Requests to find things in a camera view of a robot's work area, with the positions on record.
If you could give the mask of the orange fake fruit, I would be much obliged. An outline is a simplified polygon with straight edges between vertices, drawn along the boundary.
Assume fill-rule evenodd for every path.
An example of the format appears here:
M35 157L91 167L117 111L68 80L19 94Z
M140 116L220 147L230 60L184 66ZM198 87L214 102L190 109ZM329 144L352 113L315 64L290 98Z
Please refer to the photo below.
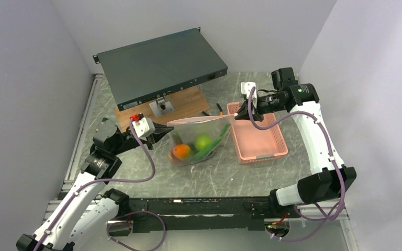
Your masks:
M191 147L187 144L178 144L172 149L172 154L180 160L189 158L192 153Z

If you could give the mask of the green fake bean pod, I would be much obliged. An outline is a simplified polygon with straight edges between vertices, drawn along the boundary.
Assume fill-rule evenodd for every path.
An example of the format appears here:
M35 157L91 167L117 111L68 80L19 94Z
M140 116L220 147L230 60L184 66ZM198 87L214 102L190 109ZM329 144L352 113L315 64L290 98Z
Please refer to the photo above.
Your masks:
M213 150L222 142L223 138L225 137L225 135L229 132L231 128L231 124L230 123L226 123L221 131L220 134L216 137L216 138L212 138L213 142L211 143L210 146L206 147L204 150L202 151L197 151L195 149L194 146L194 141L192 142L191 146L193 146L194 149L194 154L192 155L192 157L190 158L190 162L195 163L195 162L199 162L204 160L209 154L211 154L213 152Z

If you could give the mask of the clear zip top bag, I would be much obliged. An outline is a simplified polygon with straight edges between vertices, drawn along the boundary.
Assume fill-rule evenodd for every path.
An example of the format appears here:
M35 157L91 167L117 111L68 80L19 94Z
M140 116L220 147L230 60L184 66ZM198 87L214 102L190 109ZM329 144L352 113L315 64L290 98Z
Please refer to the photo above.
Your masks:
M192 165L210 158L224 144L235 122L233 115L200 116L169 121L167 157L173 166Z

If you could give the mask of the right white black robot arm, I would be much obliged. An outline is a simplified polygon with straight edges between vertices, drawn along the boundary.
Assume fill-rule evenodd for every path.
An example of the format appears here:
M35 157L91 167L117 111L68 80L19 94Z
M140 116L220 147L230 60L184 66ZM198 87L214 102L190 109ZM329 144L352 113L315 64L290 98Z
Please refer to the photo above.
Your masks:
M296 184L271 191L267 209L270 215L280 217L295 204L312 204L339 199L344 206L345 193L356 179L354 167L347 167L329 136L319 96L313 84L300 84L291 67L271 73L274 90L259 96L255 82L242 82L243 105L235 114L236 120L249 120L257 130L269 130L277 125L257 125L263 116L285 110L286 118L297 125L306 148L310 176Z

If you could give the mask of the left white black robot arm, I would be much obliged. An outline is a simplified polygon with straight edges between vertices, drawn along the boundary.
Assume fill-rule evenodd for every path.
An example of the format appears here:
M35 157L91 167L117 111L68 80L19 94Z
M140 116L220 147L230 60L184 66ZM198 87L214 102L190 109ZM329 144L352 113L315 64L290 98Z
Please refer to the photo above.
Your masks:
M132 119L125 132L113 121L102 121L72 188L41 227L19 238L17 249L80 250L98 227L113 218L124 219L130 211L129 196L116 189L105 192L89 212L86 209L108 183L116 181L113 176L122 164L118 154L141 147L149 157L152 145L173 129L146 117Z

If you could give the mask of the green fake apple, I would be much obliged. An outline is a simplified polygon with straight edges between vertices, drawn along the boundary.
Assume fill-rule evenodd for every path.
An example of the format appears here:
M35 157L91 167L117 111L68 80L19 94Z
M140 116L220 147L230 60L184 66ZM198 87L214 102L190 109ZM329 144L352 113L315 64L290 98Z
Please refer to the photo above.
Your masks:
M197 151L202 151L206 147L210 146L213 142L212 138L208 134L199 134L194 140L194 146Z

